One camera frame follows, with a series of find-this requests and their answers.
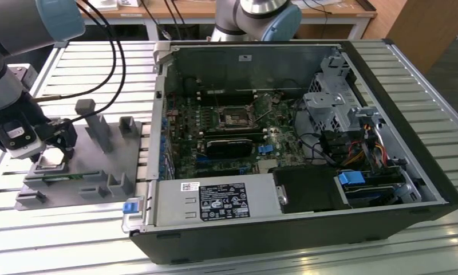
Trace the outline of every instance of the circuit board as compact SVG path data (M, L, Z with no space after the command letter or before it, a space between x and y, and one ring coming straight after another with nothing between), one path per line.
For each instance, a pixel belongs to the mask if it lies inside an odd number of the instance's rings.
M248 105L204 106L196 98L169 97L176 178L261 174L273 167L304 164L293 103L275 92L260 93ZM225 152L228 158L208 156L207 146L235 139L244 144L231 151L248 150L245 157L233 157L232 152Z

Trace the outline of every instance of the power supply label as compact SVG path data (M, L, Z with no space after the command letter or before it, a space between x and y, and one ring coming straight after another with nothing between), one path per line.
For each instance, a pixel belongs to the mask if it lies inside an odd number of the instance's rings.
M204 222L251 217L244 183L200 186L199 195Z

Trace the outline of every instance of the blue tab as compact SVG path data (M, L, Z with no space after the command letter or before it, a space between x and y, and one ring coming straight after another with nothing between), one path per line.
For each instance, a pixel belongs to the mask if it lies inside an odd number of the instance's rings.
M124 214L139 213L139 203L137 202L124 202L123 212L124 212Z
M365 178L360 171L343 172L337 178L340 179L341 185L365 183Z
M267 145L267 146L260 146L259 147L259 153L260 154L267 154L267 153L271 153L273 152L273 145Z
M273 145L272 144L265 146L265 153L271 153L271 152L273 152Z

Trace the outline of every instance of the gray robot arm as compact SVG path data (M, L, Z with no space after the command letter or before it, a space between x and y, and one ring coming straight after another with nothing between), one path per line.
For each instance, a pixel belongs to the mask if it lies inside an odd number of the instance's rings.
M219 0L211 40L291 40L300 21L301 11L291 0Z
M4 58L67 41L84 31L75 0L0 0L0 148L15 158L30 158L45 149L38 126L51 120Z

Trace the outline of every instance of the aluminum profile table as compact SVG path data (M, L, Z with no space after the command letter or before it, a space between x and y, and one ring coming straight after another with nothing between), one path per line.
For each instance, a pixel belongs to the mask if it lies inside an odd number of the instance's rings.
M393 45L383 41L353 44L458 188L458 114ZM149 152L153 46L153 42L124 43L127 85L105 112L108 121L132 115L144 123L139 191L145 184ZM111 70L109 51L107 42L72 42L67 48L53 49L34 95L75 93L100 83ZM119 67L109 84L89 96L97 107L111 100L120 72ZM364 98L373 105L367 94ZM44 103L45 114L75 117L75 102ZM384 241L156 265L121 230L123 203L14 210L30 165L31 161L12 160L0 152L0 274L458 274L458 211Z

